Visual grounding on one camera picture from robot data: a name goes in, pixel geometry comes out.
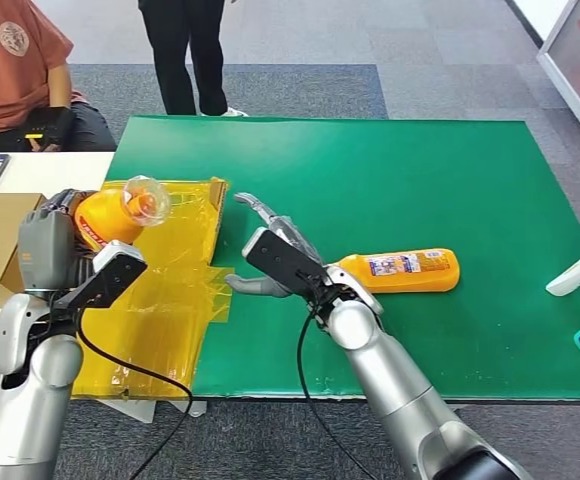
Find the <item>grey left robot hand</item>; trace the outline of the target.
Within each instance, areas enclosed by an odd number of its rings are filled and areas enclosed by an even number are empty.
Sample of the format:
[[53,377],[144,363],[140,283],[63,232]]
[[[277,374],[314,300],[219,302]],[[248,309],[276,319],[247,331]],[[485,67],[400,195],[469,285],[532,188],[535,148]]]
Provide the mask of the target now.
[[26,291],[73,289],[93,274],[94,252],[74,220],[76,208],[93,194],[64,189],[24,216],[18,229],[18,256]]

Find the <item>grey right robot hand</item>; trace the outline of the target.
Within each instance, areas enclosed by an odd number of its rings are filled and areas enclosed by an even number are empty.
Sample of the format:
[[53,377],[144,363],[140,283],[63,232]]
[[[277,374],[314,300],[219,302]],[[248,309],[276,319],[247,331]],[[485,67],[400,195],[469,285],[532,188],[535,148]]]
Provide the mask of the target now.
[[[312,244],[304,237],[288,216],[279,215],[259,200],[246,192],[238,192],[233,195],[237,203],[245,204],[259,215],[270,231],[282,238],[304,254],[321,265],[321,256]],[[292,292],[281,284],[267,276],[245,279],[236,274],[227,274],[224,277],[226,284],[233,292],[245,295],[270,296],[285,298]]]

